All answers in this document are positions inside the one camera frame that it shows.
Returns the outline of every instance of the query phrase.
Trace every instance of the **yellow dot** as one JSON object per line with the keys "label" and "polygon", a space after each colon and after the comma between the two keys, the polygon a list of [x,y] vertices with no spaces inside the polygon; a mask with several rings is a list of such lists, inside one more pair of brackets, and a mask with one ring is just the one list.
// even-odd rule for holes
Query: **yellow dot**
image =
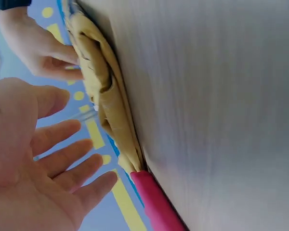
{"label": "yellow dot", "polygon": [[111,156],[110,155],[103,155],[103,165],[108,165],[111,161]]}
{"label": "yellow dot", "polygon": [[74,81],[74,80],[69,80],[69,81],[67,82],[68,85],[73,85],[74,83],[76,83],[76,81]]}
{"label": "yellow dot", "polygon": [[84,97],[85,97],[85,94],[82,91],[77,91],[74,93],[75,100],[83,100]]}
{"label": "yellow dot", "polygon": [[53,8],[46,7],[42,11],[42,15],[44,18],[50,18],[53,15]]}

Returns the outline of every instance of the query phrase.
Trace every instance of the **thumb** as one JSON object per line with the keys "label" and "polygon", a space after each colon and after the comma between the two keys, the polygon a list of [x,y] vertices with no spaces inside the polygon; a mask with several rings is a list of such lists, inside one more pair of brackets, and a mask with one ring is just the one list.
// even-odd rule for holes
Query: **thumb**
{"label": "thumb", "polygon": [[52,57],[60,59],[70,64],[79,65],[79,58],[73,46],[64,45],[61,42],[55,42]]}

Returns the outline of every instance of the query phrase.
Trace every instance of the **yellow fabric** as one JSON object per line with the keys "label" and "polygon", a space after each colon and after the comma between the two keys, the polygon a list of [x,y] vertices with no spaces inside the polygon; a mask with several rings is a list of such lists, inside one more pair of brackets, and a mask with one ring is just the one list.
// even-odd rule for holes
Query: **yellow fabric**
{"label": "yellow fabric", "polygon": [[118,163],[127,173],[143,170],[130,107],[117,59],[100,30],[82,12],[70,15],[63,1],[66,27],[79,56],[86,92],[95,105],[102,127],[120,150]]}

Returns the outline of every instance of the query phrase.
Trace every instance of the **pink handle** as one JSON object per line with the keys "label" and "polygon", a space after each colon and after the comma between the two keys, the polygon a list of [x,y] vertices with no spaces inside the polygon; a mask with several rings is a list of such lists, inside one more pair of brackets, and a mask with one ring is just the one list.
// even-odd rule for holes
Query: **pink handle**
{"label": "pink handle", "polygon": [[149,172],[132,172],[131,178],[145,205],[145,213],[155,231],[185,230],[163,191]]}

